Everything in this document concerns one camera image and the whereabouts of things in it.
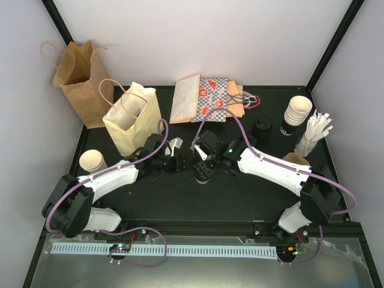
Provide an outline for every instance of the brown paper bag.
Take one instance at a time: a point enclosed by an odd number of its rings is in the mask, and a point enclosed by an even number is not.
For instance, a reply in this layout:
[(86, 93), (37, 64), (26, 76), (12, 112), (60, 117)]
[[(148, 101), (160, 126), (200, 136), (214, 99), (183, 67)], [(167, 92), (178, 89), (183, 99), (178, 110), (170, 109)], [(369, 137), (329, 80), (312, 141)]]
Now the brown paper bag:
[(123, 90), (120, 99), (112, 104), (112, 107), (103, 117), (106, 128), (122, 156), (131, 155), (137, 148), (144, 146), (147, 138), (153, 133), (159, 133), (160, 108), (157, 102), (156, 89), (144, 88), (135, 82), (129, 90), (125, 90), (121, 84), (112, 79), (106, 81), (116, 82)]
[[(243, 117), (243, 115), (245, 114), (244, 105), (242, 103), (234, 104), (234, 101), (231, 100), (228, 94), (239, 94), (239, 91), (236, 87), (236, 82), (234, 80), (227, 82), (227, 109), (230, 110), (233, 114), (235, 114), (236, 117)], [(232, 117), (232, 115), (227, 112), (226, 117)]]
[[(52, 45), (62, 55), (58, 66), (43, 53), (42, 48), (45, 44)], [(103, 116), (109, 109), (98, 91), (100, 82), (109, 77), (96, 53), (101, 49), (106, 50), (104, 47), (94, 50), (91, 41), (82, 46), (71, 42), (62, 54), (51, 42), (40, 44), (40, 53), (57, 68), (53, 85), (62, 89), (88, 129), (104, 127)], [(101, 91), (107, 100), (113, 101), (111, 83), (103, 85)]]

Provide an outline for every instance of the cup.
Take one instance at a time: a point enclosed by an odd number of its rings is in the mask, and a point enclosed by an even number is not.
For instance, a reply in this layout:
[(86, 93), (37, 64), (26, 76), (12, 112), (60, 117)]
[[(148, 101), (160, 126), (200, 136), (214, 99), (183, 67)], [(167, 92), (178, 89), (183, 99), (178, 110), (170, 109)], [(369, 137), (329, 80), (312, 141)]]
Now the cup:
[(80, 156), (79, 164), (81, 168), (91, 174), (108, 168), (103, 155), (94, 149), (85, 151)]
[(290, 136), (302, 124), (312, 110), (312, 102), (305, 96), (294, 96), (289, 101), (284, 113), (280, 131), (285, 136)]

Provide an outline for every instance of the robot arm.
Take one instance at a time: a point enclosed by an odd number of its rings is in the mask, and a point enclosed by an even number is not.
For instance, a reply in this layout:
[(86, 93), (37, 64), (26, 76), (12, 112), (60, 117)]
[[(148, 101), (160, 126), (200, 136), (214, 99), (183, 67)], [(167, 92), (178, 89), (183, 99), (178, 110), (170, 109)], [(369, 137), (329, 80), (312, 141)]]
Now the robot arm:
[(150, 154), (162, 141), (162, 135), (152, 134), (145, 142), (139, 156), (131, 155), (126, 160), (121, 160), (108, 168), (109, 172), (102, 175), (100, 172), (78, 178), (70, 174), (64, 175), (45, 204), (42, 211), (43, 216), (47, 218), (58, 200), (69, 189), (83, 182), (84, 184), (53, 213), (51, 225), (68, 238), (75, 237), (85, 230), (114, 231), (119, 226), (121, 217), (110, 208), (92, 207), (98, 199), (121, 186), (136, 182), (139, 178), (149, 175), (152, 170), (172, 173), (183, 171), (186, 168), (187, 162), (183, 159), (182, 154), (166, 156), (160, 152), (145, 162), (124, 167), (128, 163)]
[(91, 179), (80, 186), (73, 196), (66, 199), (56, 210), (51, 225), (58, 228), (68, 238), (75, 237), (86, 230), (114, 231), (121, 222), (119, 214), (110, 208), (92, 207), (92, 204), (118, 187), (136, 181), (139, 170), (134, 165), (118, 168), (127, 163), (129, 161), (122, 160), (115, 165), (116, 170), (97, 178), (96, 173), (78, 178), (70, 174), (64, 175), (45, 204), (42, 211), (43, 216), (47, 218), (55, 203), (71, 187), (86, 179)]
[[(329, 169), (323, 165), (317, 165), (316, 169), (313, 169), (310, 166), (275, 158), (253, 148), (261, 156), (259, 158), (246, 148), (244, 142), (234, 140), (230, 145), (226, 145), (210, 131), (203, 133), (196, 141), (196, 148), (201, 160), (193, 167), (196, 180), (201, 184), (209, 181), (215, 169), (224, 169), (233, 175), (236, 171), (240, 171), (263, 177), (299, 196), (300, 201), (283, 211), (277, 221), (278, 226), (285, 232), (295, 233), (310, 223), (328, 223), (341, 198), (341, 193), (336, 188), (296, 172), (303, 170), (334, 179)], [(296, 171), (272, 164), (264, 158), (294, 168)]]

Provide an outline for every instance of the paper bag handle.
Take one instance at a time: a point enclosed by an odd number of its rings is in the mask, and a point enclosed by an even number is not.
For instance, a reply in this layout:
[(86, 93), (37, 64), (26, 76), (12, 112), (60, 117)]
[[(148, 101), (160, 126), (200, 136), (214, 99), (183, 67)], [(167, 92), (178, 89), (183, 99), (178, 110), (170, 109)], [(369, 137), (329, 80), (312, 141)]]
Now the paper bag handle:
[(91, 59), (92, 59), (92, 56), (93, 56), (97, 51), (99, 51), (99, 50), (108, 50), (108, 48), (106, 48), (106, 47), (99, 47), (99, 48), (97, 48), (95, 51), (92, 52)]
[(103, 80), (100, 82), (100, 84), (99, 84), (99, 86), (98, 86), (98, 92), (100, 93), (100, 95), (102, 96), (102, 98), (103, 98), (108, 104), (110, 104), (112, 107), (113, 107), (113, 103), (111, 103), (111, 102), (104, 96), (104, 94), (103, 94), (102, 91), (101, 91), (101, 85), (103, 84), (103, 82), (104, 82), (105, 80), (115, 82), (115, 83), (117, 83), (117, 84), (120, 86), (120, 88), (121, 88), (121, 89), (123, 90), (123, 92), (124, 92), (123, 95), (120, 97), (121, 107), (126, 111), (126, 113), (127, 113), (128, 115), (130, 115), (130, 116), (132, 116), (133, 118), (137, 119), (136, 116), (134, 116), (131, 112), (129, 112), (129, 111), (124, 107), (124, 105), (123, 105), (123, 103), (122, 103), (122, 98), (123, 98), (123, 96), (124, 96), (125, 94), (132, 94), (132, 95), (134, 95), (134, 96), (136, 96), (136, 97), (139, 97), (139, 98), (143, 99), (146, 103), (148, 103), (148, 101), (147, 101), (145, 98), (143, 98), (143, 97), (141, 97), (141, 96), (139, 96), (139, 95), (136, 95), (135, 93), (131, 93), (131, 92), (127, 92), (127, 91), (125, 91), (124, 87), (121, 86), (121, 84), (120, 84), (118, 81), (113, 80), (113, 79), (109, 79), (109, 78), (105, 78), (105, 79), (103, 79)]
[(124, 92), (124, 94), (121, 95), (121, 97), (120, 97), (121, 107), (126, 111), (127, 114), (129, 114), (129, 115), (132, 116), (133, 118), (137, 119), (137, 117), (134, 116), (131, 112), (129, 112), (129, 111), (124, 107), (124, 104), (122, 103), (122, 98), (123, 98), (123, 96), (124, 96), (124, 95), (127, 95), (127, 94), (131, 94), (131, 95), (134, 95), (134, 96), (136, 96), (136, 97), (139, 97), (139, 98), (143, 99), (147, 104), (148, 104), (148, 101), (147, 101), (145, 98), (143, 98), (143, 97), (141, 97), (141, 96), (139, 96), (139, 95), (136, 95), (135, 93), (131, 93), (131, 92)]
[(49, 41), (44, 41), (40, 44), (40, 54), (42, 55), (42, 57), (44, 57), (49, 63), (51, 63), (53, 66), (55, 66), (56, 68), (58, 68), (58, 66), (53, 63), (53, 61), (51, 59), (48, 58), (47, 55), (44, 54), (43, 52), (43, 47), (45, 44), (49, 44), (51, 45), (53, 48), (55, 48), (55, 50), (62, 56), (62, 53), (60, 52), (60, 50), (58, 49), (58, 47), (56, 45), (54, 45), (52, 42), (49, 42)]

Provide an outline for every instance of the white backdrop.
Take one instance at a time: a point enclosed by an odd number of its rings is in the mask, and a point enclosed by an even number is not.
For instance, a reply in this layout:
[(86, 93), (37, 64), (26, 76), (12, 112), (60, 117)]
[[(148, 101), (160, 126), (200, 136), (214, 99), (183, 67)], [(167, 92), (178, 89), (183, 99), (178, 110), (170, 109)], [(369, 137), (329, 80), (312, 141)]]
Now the white backdrop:
[(365, 1), (313, 90), (334, 129), (329, 148), (340, 177), (359, 201), (361, 222), (384, 281), (384, 1)]
[(122, 84), (196, 73), (243, 85), (306, 85), (351, 0), (55, 0)]
[[(39, 0), (0, 9), (0, 287), (22, 287), (43, 228), (41, 210), (68, 173), (82, 123), (40, 56), (45, 40), (65, 44)], [(59, 55), (47, 47), (56, 63)]]

